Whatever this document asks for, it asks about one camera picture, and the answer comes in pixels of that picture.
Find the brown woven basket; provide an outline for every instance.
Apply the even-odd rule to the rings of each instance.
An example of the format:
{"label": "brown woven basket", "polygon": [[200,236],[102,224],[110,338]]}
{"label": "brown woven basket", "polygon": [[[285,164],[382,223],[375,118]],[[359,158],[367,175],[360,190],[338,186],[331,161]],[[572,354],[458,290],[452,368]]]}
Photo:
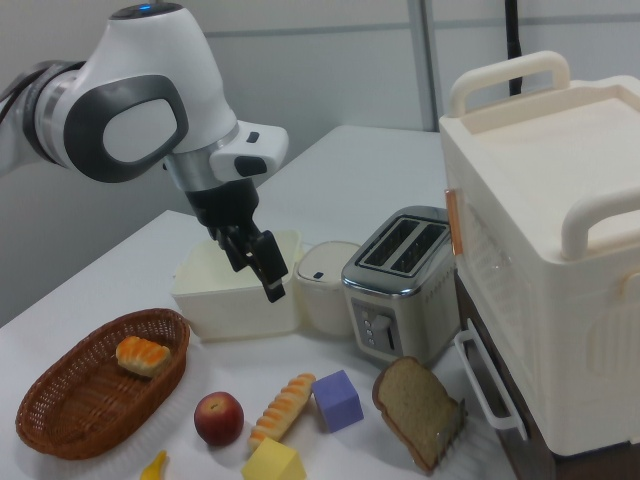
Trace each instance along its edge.
{"label": "brown woven basket", "polygon": [[[147,379],[118,366],[115,351],[127,336],[171,350],[171,361]],[[103,325],[52,365],[29,389],[16,430],[31,448],[60,458],[95,457],[135,432],[180,382],[189,327],[168,309],[124,315]]]}

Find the drawer handle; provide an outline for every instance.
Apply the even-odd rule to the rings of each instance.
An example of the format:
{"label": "drawer handle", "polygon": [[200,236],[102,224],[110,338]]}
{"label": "drawer handle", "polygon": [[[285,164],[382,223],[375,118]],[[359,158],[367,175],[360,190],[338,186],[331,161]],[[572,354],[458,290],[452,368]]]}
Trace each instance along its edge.
{"label": "drawer handle", "polygon": [[[502,379],[500,378],[500,375],[498,374],[496,367],[493,365],[493,362],[491,361],[491,357],[489,357],[489,353],[487,352],[487,349],[484,347],[484,344],[482,343],[482,340],[478,335],[478,331],[476,330],[475,326],[473,325],[473,322],[470,319],[468,320],[468,325],[469,325],[469,330],[462,330],[461,332],[459,332],[455,336],[453,342],[456,346],[456,349],[458,350],[458,353],[460,354],[460,359],[462,360],[464,369],[467,373],[467,376],[469,377],[471,386],[473,387],[473,390],[476,396],[478,397],[478,400],[480,401],[480,406],[482,407],[482,411],[484,412],[485,417],[487,417],[487,421],[493,428],[497,430],[509,430],[511,428],[517,428],[518,431],[520,432],[520,436],[522,437],[522,439],[526,440],[527,430],[525,429],[524,422],[522,421],[520,414],[516,410],[516,406],[514,405],[513,400],[511,400],[511,396],[509,395],[507,388],[504,386],[504,383],[502,383]],[[464,352],[465,342],[474,342],[476,344],[476,347],[478,348],[478,352],[480,353],[480,357],[482,358],[482,361],[485,363],[487,369],[489,370],[489,373],[491,374],[491,377],[493,378],[493,381],[496,384],[496,387],[498,387],[498,391],[502,396],[502,400],[507,406],[507,409],[509,410],[509,413],[511,414],[511,416],[496,417],[491,411],[491,407],[489,406],[487,397],[485,397],[484,392],[480,387],[480,383],[478,382],[478,379],[476,377],[476,374],[473,373],[471,364],[469,363],[469,360],[467,359],[467,356]]]}
{"label": "drawer handle", "polygon": [[512,78],[548,70],[551,70],[553,74],[553,87],[556,90],[569,87],[569,64],[562,55],[550,51],[523,55],[463,73],[451,87],[449,117],[462,117],[466,113],[467,96],[476,90],[506,82]]}

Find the orange hinge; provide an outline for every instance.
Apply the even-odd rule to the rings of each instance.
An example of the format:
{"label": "orange hinge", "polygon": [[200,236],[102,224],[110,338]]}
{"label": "orange hinge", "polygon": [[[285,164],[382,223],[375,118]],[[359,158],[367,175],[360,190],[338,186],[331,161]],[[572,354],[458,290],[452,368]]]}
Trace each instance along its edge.
{"label": "orange hinge", "polygon": [[460,235],[460,217],[458,216],[458,201],[455,190],[445,190],[444,196],[449,212],[449,227],[451,228],[451,246],[454,255],[462,254],[462,235]]}

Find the toy block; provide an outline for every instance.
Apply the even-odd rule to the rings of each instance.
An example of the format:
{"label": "toy block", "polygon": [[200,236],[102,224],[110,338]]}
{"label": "toy block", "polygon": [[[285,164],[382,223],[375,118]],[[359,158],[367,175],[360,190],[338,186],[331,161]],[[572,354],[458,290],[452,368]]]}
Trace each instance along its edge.
{"label": "toy block", "polygon": [[358,392],[344,370],[316,380],[311,391],[331,433],[364,418]]}
{"label": "toy block", "polygon": [[242,467],[244,480],[304,480],[300,455],[293,448],[265,438]]}

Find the purple cube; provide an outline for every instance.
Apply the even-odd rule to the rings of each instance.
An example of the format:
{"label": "purple cube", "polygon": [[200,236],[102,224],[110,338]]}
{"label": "purple cube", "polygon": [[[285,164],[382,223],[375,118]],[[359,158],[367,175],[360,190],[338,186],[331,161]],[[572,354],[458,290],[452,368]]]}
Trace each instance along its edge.
{"label": "purple cube", "polygon": [[344,370],[313,382],[311,391],[331,433],[364,418],[358,392]]}

